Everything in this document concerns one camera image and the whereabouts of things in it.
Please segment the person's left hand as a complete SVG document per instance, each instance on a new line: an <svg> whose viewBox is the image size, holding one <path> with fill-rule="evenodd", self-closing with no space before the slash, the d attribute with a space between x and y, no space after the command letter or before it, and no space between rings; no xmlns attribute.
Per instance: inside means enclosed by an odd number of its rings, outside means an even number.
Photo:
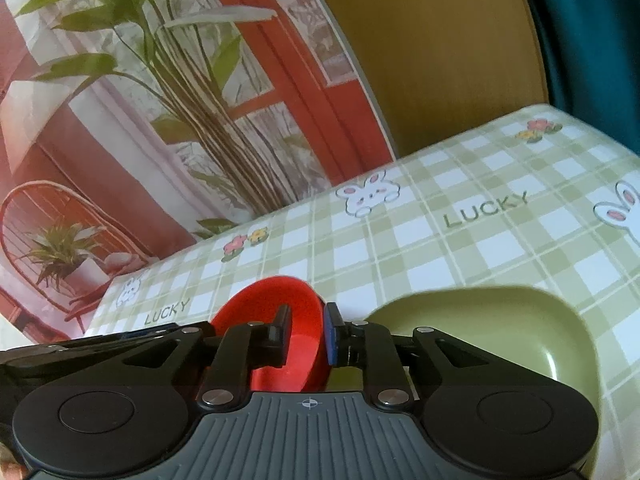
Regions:
<svg viewBox="0 0 640 480"><path fill-rule="evenodd" d="M12 452L5 444L0 443L1 480L24 480L26 477L26 468L16 460Z"/></svg>

